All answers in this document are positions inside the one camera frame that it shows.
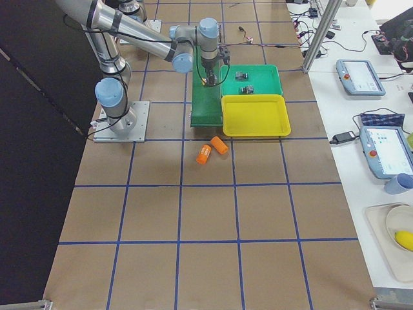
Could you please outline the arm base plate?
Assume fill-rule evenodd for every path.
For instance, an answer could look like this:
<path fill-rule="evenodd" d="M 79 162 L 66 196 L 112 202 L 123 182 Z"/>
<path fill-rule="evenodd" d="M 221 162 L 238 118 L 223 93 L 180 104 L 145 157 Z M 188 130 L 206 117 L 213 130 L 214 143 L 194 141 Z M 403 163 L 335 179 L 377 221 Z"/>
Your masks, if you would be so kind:
<path fill-rule="evenodd" d="M 101 109 L 99 119 L 93 121 L 95 143 L 143 143 L 146 136 L 149 101 L 130 101 L 128 113 L 120 120 L 111 119 Z"/>
<path fill-rule="evenodd" d="M 161 25 L 162 25 L 162 21 L 155 19 L 155 20 L 150 20 L 147 19 L 146 20 L 146 25 L 151 28 L 152 30 L 156 31 L 156 32 L 160 32 L 161 31 Z"/>

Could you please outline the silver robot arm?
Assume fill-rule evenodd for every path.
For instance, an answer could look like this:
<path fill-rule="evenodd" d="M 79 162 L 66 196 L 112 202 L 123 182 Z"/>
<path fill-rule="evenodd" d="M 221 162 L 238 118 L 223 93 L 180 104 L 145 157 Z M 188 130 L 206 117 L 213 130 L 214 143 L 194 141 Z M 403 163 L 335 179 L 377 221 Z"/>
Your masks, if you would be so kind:
<path fill-rule="evenodd" d="M 88 135 L 97 143 L 142 143 L 149 137 L 150 102 L 132 99 L 132 62 L 147 54 L 172 65 L 175 72 L 192 73 L 193 127 L 220 127 L 221 75 L 219 63 L 229 64 L 221 44 L 221 27 L 207 17 L 195 25 L 171 26 L 161 33 L 161 21 L 149 19 L 143 1 L 57 1 L 66 26 L 82 32 L 97 58 L 103 78 L 94 92 L 101 106 Z"/>
<path fill-rule="evenodd" d="M 127 16 L 144 23 L 147 20 L 144 1 L 119 0 L 118 9 Z"/>

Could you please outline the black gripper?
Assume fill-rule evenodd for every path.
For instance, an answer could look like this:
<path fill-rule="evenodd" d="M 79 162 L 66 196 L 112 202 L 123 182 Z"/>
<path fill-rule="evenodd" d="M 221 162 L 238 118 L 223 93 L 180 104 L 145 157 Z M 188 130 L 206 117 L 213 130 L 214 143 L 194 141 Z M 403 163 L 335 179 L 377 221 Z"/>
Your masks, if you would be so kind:
<path fill-rule="evenodd" d="M 220 60 L 222 60 L 225 65 L 230 64 L 230 52 L 226 46 L 218 45 L 213 51 L 204 51 L 201 49 L 201 64 L 207 74 L 208 87 L 216 85 L 214 68 Z"/>

